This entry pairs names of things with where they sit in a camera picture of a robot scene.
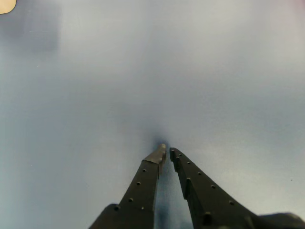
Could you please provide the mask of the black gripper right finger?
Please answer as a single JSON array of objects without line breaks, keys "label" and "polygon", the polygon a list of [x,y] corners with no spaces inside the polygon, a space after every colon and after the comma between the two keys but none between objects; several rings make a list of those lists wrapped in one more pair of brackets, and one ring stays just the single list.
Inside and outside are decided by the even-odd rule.
[{"label": "black gripper right finger", "polygon": [[220,188],[177,148],[170,148],[195,229],[257,229],[255,215]]}]

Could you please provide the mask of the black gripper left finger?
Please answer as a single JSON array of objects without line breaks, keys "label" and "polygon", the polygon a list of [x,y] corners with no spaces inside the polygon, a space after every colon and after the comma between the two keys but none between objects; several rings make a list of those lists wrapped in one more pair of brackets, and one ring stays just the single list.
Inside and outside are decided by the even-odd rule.
[{"label": "black gripper left finger", "polygon": [[153,229],[158,180],[166,160],[166,145],[142,160],[126,193],[118,204],[108,205],[91,229]]}]

